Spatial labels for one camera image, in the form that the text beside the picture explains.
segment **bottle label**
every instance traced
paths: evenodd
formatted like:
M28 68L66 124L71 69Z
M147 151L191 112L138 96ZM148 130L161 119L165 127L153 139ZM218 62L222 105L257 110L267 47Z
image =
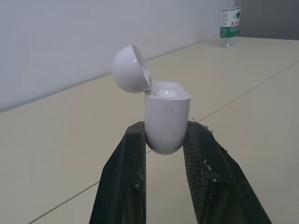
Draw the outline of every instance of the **bottle label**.
M241 8L221 11L220 37L229 38L239 35Z

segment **black clamp jaw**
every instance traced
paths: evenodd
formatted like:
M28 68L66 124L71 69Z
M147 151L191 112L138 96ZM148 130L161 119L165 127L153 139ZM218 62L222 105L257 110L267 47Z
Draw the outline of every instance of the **black clamp jaw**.
M270 224L239 165L212 133L188 123L186 175L199 224ZM130 126L103 168L90 224L146 223L144 122Z

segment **plastic bottle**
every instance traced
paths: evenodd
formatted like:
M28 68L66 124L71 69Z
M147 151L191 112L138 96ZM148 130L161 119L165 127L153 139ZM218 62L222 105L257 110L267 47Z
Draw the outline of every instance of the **plastic bottle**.
M222 0L220 46L235 47L239 43L241 0Z

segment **white wall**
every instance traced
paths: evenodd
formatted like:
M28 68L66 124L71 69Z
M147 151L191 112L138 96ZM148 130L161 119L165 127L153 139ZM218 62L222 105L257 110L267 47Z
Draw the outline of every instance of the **white wall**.
M219 0L1 0L0 111L108 74L133 43L145 59L219 32Z

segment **floor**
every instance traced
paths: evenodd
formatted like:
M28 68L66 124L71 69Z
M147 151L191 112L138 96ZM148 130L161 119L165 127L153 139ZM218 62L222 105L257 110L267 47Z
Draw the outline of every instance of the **floor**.
M212 39L148 67L189 91L190 119L213 130L272 222L296 223L299 42L241 38L226 50ZM87 224L101 170L142 107L107 76L0 113L0 222ZM147 152L147 223L196 223L182 150Z

